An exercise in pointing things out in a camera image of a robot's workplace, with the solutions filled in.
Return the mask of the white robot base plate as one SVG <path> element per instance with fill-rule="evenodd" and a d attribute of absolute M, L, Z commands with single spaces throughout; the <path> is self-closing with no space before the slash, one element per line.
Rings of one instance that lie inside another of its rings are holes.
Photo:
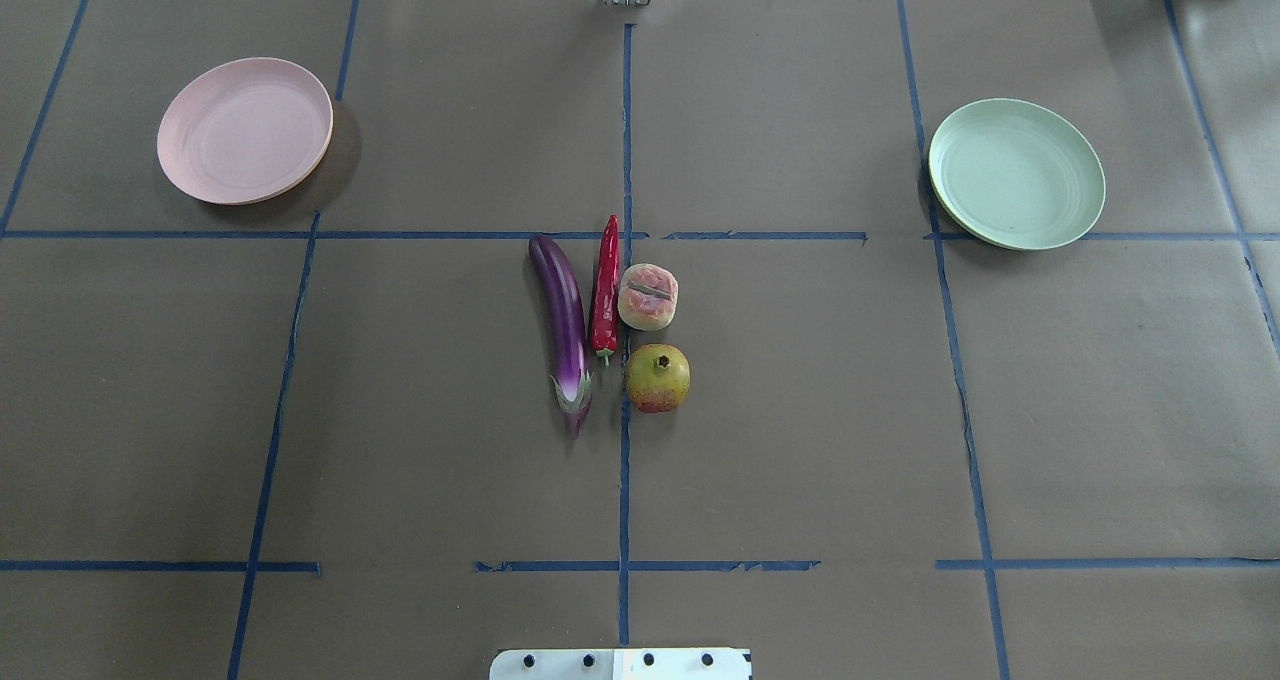
<path fill-rule="evenodd" d="M 730 647 L 502 651 L 489 679 L 753 679 L 751 654 Z"/>

